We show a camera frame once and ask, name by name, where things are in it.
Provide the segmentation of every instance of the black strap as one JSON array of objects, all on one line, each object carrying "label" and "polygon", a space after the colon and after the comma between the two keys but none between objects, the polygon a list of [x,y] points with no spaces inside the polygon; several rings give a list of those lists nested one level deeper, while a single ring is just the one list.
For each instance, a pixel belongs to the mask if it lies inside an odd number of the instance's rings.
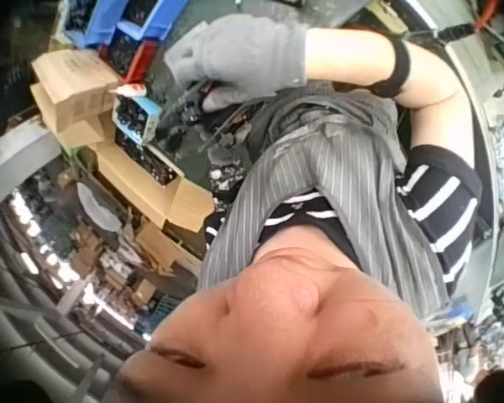
[{"label": "black strap", "polygon": [[379,81],[369,86],[368,89],[378,97],[393,98],[402,92],[402,87],[409,78],[409,73],[411,72],[411,57],[409,56],[405,43],[401,39],[386,38],[391,41],[394,47],[396,57],[394,71],[388,79]]}]

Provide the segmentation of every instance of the black and white striped shirt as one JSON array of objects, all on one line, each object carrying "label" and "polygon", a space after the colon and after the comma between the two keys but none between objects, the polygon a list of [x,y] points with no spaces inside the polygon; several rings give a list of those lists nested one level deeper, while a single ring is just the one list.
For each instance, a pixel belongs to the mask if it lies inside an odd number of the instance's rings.
[{"label": "black and white striped shirt", "polygon": [[[472,250],[475,215],[481,194],[480,178],[455,153],[437,146],[421,145],[410,151],[407,168],[396,177],[395,186],[409,215],[423,230],[431,250],[438,256],[444,283],[449,293],[453,293]],[[225,216],[226,212],[221,210],[206,218],[207,248]],[[359,265],[333,208],[315,189],[280,204],[265,222],[259,245],[283,228],[303,224],[321,229]]]}]

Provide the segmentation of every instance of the bare arm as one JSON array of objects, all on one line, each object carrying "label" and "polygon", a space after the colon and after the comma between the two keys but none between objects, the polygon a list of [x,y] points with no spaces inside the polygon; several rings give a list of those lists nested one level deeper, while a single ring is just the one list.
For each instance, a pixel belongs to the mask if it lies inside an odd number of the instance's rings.
[{"label": "bare arm", "polygon": [[[396,101],[412,108],[411,147],[432,144],[449,149],[474,167],[470,102],[459,79],[439,57],[407,44],[411,72]],[[347,29],[309,29],[306,73],[315,80],[369,86],[390,77],[394,49],[380,34]]]}]

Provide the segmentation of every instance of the pinstriped apron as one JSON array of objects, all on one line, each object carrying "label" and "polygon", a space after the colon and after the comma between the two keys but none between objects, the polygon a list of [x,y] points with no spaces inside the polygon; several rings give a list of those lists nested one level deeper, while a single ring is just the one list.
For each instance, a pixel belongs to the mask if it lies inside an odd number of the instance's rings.
[{"label": "pinstriped apron", "polygon": [[283,201],[318,189],[336,211],[361,270],[424,318],[449,297],[437,256],[396,193],[406,160],[393,101],[370,94],[299,100],[328,105],[271,144],[255,162],[202,263],[199,289],[239,274],[254,258],[265,221]]}]

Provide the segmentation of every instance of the gray glove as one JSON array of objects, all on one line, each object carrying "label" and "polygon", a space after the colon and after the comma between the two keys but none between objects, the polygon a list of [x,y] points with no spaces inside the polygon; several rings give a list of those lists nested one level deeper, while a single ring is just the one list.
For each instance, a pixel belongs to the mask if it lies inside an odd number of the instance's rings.
[{"label": "gray glove", "polygon": [[203,107],[213,111],[306,84],[307,26],[235,14],[184,38],[166,58],[176,81],[223,81]]}]

